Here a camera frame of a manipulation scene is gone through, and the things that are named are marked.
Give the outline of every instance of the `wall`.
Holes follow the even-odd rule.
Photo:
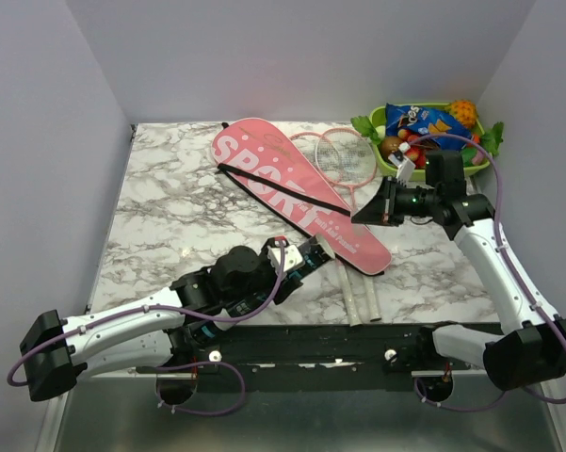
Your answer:
[[[45,405],[6,374],[38,314],[83,311],[129,130],[64,2],[0,0],[0,451],[34,450]]]
[[[68,0],[134,121],[344,120],[477,99],[533,0]]]
[[[566,1],[536,2],[478,106],[487,122],[506,124],[499,162],[509,241],[566,316]],[[490,171],[480,182],[495,192]],[[566,378],[558,391],[566,395]],[[566,406],[558,416],[566,440]]]

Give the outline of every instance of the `racket shaft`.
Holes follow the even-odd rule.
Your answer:
[[[362,275],[364,281],[364,291],[366,293],[366,302],[368,304],[368,315],[371,322],[381,320],[379,302],[377,301],[377,293],[375,292],[375,284],[372,278]]]
[[[358,308],[356,307],[356,300],[354,299],[354,294],[351,292],[348,271],[341,261],[337,261],[337,275],[339,276],[339,284],[341,285],[343,300],[346,304],[349,325],[350,327],[362,325],[362,320],[358,315]]]

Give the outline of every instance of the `gray floor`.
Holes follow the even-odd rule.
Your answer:
[[[497,391],[464,376],[455,404],[485,404]],[[195,395],[197,409],[224,407],[235,395]],[[252,393],[220,418],[158,410],[153,379],[93,379],[70,394],[58,451],[553,451],[546,407],[522,391],[491,412],[459,414],[424,406],[411,393]]]

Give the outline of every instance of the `chip bag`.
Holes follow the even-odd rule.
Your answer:
[[[397,137],[400,129],[408,129],[419,135],[427,134],[455,134],[465,138],[473,138],[473,134],[445,111],[419,105],[392,105],[385,106],[385,134]],[[460,140],[448,137],[432,138],[440,148],[450,151],[459,151],[465,145]]]

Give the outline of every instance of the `marble surface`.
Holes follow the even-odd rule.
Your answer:
[[[288,136],[339,124],[275,122]],[[304,238],[224,175],[210,156],[221,130],[218,122],[141,124],[137,130],[117,211],[108,238],[93,312],[143,298],[180,275],[211,265],[235,245],[259,250],[284,234]],[[310,152],[314,143],[299,142]],[[364,201],[379,180],[361,189]],[[456,245],[435,224],[373,232],[393,254],[384,275],[375,278],[383,322],[496,321],[481,282]],[[362,279],[349,270],[357,300]],[[304,280],[284,304],[269,306],[252,324],[345,323],[346,314],[333,264]],[[367,319],[365,302],[361,314]]]

